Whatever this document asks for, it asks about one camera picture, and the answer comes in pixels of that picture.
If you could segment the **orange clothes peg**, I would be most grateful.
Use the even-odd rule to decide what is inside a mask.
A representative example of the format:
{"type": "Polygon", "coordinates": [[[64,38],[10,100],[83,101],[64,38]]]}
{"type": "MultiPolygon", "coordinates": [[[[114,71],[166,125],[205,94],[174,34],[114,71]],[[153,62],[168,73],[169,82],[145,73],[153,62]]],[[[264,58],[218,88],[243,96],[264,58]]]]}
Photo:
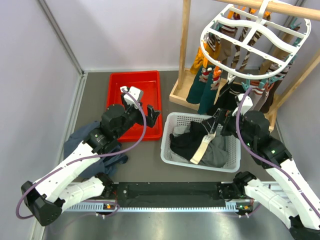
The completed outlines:
{"type": "Polygon", "coordinates": [[[218,66],[216,66],[213,70],[213,78],[219,78],[221,74],[222,70],[218,66]]]}

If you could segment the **mustard yellow sock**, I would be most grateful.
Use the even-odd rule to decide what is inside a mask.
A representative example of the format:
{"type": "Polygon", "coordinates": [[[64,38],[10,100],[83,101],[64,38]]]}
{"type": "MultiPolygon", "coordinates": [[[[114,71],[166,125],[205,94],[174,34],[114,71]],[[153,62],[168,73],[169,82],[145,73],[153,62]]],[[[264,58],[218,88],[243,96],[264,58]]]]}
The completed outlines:
{"type": "Polygon", "coordinates": [[[207,42],[205,46],[205,50],[208,52],[209,56],[212,59],[217,60],[220,55],[221,44],[220,43],[211,44],[207,42]]]}
{"type": "Polygon", "coordinates": [[[196,75],[203,63],[205,67],[207,67],[208,65],[212,65],[212,63],[205,58],[205,55],[202,52],[202,48],[199,47],[194,62],[190,68],[190,72],[196,75]]]}

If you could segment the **teal sock with print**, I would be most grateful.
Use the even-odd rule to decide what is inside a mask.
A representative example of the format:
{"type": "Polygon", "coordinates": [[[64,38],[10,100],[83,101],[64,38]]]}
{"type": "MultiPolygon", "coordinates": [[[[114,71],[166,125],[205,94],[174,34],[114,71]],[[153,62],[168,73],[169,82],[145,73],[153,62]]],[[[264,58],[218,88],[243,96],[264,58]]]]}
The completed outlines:
{"type": "Polygon", "coordinates": [[[209,74],[213,71],[213,66],[209,65],[208,67],[204,67],[203,65],[200,67],[198,72],[196,73],[193,83],[190,87],[188,96],[186,101],[190,104],[199,104],[201,97],[203,95],[205,86],[208,82],[209,74]]]}

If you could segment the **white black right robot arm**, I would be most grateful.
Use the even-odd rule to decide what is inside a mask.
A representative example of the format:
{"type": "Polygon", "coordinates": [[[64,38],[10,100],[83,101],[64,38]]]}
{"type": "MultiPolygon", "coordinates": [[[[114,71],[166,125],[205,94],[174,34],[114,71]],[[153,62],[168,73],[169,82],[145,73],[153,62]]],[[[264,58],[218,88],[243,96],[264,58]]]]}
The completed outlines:
{"type": "Polygon", "coordinates": [[[239,198],[249,197],[258,201],[287,227],[295,240],[320,238],[320,200],[304,180],[292,154],[269,131],[269,121],[264,114],[251,110],[235,116],[225,109],[202,121],[209,133],[222,126],[222,136],[234,136],[286,194],[273,192],[252,173],[245,171],[233,180],[233,192],[239,198]]]}

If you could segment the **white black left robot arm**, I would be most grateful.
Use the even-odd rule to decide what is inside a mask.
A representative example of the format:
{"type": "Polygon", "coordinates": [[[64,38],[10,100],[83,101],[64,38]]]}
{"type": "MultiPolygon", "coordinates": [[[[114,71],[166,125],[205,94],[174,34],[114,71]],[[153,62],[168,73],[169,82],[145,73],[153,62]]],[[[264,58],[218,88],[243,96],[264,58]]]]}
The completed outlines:
{"type": "Polygon", "coordinates": [[[65,142],[64,160],[44,177],[21,186],[20,203],[46,227],[65,210],[93,197],[109,198],[114,191],[107,169],[111,159],[122,157],[118,141],[135,124],[142,133],[153,128],[160,115],[151,105],[144,112],[135,104],[113,104],[100,121],[84,126],[65,142]]]}

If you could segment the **black sock on hanger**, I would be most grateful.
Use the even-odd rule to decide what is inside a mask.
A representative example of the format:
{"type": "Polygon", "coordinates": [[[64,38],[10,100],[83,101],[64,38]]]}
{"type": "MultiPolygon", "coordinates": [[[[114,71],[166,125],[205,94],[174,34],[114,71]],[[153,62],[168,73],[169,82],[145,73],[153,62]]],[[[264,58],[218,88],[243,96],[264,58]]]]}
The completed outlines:
{"type": "Polygon", "coordinates": [[[230,83],[225,84],[219,91],[219,96],[216,104],[214,105],[214,113],[217,109],[234,110],[237,107],[235,97],[245,92],[241,84],[230,83]]]}

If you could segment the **white perforated laundry basket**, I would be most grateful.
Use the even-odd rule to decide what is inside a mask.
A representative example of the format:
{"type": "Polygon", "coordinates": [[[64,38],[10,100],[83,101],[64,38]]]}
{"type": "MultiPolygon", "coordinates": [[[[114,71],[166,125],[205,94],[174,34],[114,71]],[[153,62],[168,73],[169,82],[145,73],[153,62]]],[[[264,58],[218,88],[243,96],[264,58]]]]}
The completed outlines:
{"type": "Polygon", "coordinates": [[[222,136],[205,125],[209,116],[172,112],[167,116],[160,147],[166,164],[208,171],[235,173],[240,168],[241,146],[234,136],[222,136]]]}

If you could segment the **grey garment in basket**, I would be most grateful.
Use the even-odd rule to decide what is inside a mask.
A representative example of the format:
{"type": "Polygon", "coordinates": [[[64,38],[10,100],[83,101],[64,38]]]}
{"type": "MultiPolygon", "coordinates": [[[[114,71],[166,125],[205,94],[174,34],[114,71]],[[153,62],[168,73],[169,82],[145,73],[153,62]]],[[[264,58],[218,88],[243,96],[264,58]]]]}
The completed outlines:
{"type": "MultiPolygon", "coordinates": [[[[173,136],[178,137],[181,134],[190,132],[190,124],[175,126],[173,136]]],[[[178,163],[191,164],[190,161],[170,150],[171,161],[178,163]]],[[[198,165],[214,168],[222,168],[229,160],[228,138],[221,136],[220,130],[217,129],[215,138],[208,144],[208,147],[198,165]]]]}

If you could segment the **black garment with beige band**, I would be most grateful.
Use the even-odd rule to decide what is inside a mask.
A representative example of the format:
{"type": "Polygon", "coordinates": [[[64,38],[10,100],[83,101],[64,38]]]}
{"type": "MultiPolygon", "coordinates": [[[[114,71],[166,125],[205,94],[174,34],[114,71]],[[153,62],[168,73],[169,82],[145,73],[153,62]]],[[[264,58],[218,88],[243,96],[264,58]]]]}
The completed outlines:
{"type": "Polygon", "coordinates": [[[170,149],[193,164],[191,159],[200,147],[206,134],[207,131],[201,123],[192,121],[189,132],[182,133],[176,137],[173,136],[173,133],[170,134],[170,149]]]}

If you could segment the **grey sock red stripes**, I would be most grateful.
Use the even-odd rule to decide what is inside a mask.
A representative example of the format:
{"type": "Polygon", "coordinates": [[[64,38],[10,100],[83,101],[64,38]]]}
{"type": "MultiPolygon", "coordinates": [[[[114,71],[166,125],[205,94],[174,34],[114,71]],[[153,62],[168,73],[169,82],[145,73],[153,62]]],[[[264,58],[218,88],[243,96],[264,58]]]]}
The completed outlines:
{"type": "Polygon", "coordinates": [[[275,83],[272,83],[272,84],[266,83],[262,88],[259,88],[259,83],[260,83],[259,81],[252,81],[250,83],[252,90],[249,94],[249,97],[251,98],[253,103],[253,106],[250,109],[254,111],[260,111],[266,114],[270,109],[268,98],[275,83]]]}

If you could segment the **blue grey cloth pile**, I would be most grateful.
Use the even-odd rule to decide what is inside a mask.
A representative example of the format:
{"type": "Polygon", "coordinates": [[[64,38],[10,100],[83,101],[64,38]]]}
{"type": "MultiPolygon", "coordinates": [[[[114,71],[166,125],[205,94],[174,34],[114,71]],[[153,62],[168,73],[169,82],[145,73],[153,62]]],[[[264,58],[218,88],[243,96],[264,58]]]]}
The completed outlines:
{"type": "MultiPolygon", "coordinates": [[[[94,121],[87,125],[80,127],[74,133],[72,133],[68,140],[63,145],[63,159],[65,160],[84,140],[85,137],[100,125],[98,121],[94,121]]],[[[85,169],[80,175],[80,178],[89,179],[98,173],[107,174],[109,177],[115,174],[117,171],[117,164],[125,164],[128,161],[128,156],[124,153],[100,158],[100,160],[87,169],[85,169]]]]}

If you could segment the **tan beige sock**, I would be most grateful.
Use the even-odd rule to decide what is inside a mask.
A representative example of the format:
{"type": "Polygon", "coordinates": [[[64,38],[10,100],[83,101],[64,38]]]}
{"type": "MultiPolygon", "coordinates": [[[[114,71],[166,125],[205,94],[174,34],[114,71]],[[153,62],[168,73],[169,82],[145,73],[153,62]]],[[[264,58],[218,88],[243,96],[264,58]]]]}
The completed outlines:
{"type": "MultiPolygon", "coordinates": [[[[293,39],[293,35],[289,34],[289,33],[284,33],[283,36],[282,36],[282,41],[287,43],[287,44],[290,44],[290,42],[292,41],[293,39]]],[[[289,55],[289,52],[287,51],[284,51],[280,48],[278,48],[277,46],[274,47],[274,50],[271,52],[271,55],[278,59],[278,60],[284,60],[288,55],[289,55]]],[[[269,67],[274,63],[274,61],[272,60],[264,60],[264,62],[261,64],[260,68],[259,68],[259,74],[260,75],[263,75],[267,72],[267,70],[269,69],[269,67]]]]}

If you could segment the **brown white striped sock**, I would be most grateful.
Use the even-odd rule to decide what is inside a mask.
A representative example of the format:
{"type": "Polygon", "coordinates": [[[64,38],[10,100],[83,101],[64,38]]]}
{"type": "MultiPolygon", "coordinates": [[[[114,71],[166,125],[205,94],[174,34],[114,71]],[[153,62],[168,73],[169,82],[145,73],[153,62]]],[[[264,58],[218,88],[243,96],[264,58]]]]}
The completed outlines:
{"type": "MultiPolygon", "coordinates": [[[[244,40],[244,38],[246,37],[247,35],[247,32],[248,32],[248,27],[244,27],[241,34],[240,34],[240,37],[239,37],[239,41],[242,42],[244,40]]],[[[253,46],[254,45],[254,38],[252,37],[251,40],[249,41],[248,43],[249,46],[253,46]]],[[[235,55],[234,55],[234,58],[232,60],[232,63],[231,63],[231,68],[232,69],[235,69],[239,60],[240,60],[240,53],[241,53],[241,47],[239,45],[236,45],[235,46],[235,49],[236,49],[236,52],[235,52],[235,55]]],[[[249,60],[249,57],[250,57],[250,52],[247,51],[246,52],[246,55],[242,61],[242,64],[240,65],[240,68],[239,68],[239,71],[240,72],[243,72],[247,63],[248,63],[248,60],[249,60]]]]}

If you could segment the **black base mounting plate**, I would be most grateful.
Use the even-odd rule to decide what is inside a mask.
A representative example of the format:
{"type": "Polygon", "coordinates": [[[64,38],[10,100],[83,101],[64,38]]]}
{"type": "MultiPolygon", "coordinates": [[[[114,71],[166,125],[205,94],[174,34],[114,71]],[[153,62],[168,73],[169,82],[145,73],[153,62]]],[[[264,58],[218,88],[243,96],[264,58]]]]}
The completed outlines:
{"type": "Polygon", "coordinates": [[[221,207],[238,197],[221,182],[120,182],[109,196],[121,207],[221,207]]]}

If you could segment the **wooden drying rack frame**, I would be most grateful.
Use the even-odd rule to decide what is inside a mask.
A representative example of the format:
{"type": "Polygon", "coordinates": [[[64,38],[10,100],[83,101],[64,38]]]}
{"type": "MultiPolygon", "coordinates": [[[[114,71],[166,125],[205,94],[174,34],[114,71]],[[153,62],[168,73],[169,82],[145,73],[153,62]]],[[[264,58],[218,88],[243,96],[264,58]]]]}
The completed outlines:
{"type": "MultiPolygon", "coordinates": [[[[250,14],[240,8],[236,8],[235,5],[245,7],[261,7],[263,2],[261,0],[225,0],[227,6],[216,16],[214,20],[220,20],[226,11],[233,11],[237,14],[243,15],[250,19],[257,19],[258,17],[254,14],[250,14]]],[[[266,10],[271,12],[284,14],[291,17],[303,18],[307,26],[307,30],[311,30],[311,20],[320,20],[320,11],[318,9],[306,8],[296,5],[290,5],[280,0],[271,0],[267,2],[266,10]]],[[[185,68],[188,32],[189,32],[189,20],[191,11],[191,1],[183,1],[182,11],[182,33],[180,41],[180,57],[179,57],[179,69],[177,81],[171,90],[169,100],[181,106],[185,106],[190,109],[198,110],[198,104],[192,104],[187,102],[187,91],[191,87],[191,77],[194,75],[188,68],[185,68]]],[[[289,85],[281,95],[275,95],[273,104],[271,105],[269,112],[265,114],[269,120],[269,130],[272,132],[275,128],[276,117],[279,108],[288,100],[288,98],[294,93],[294,91],[301,85],[301,83],[310,75],[310,73],[320,63],[320,52],[317,51],[311,58],[309,63],[305,66],[303,72],[289,85]]]]}

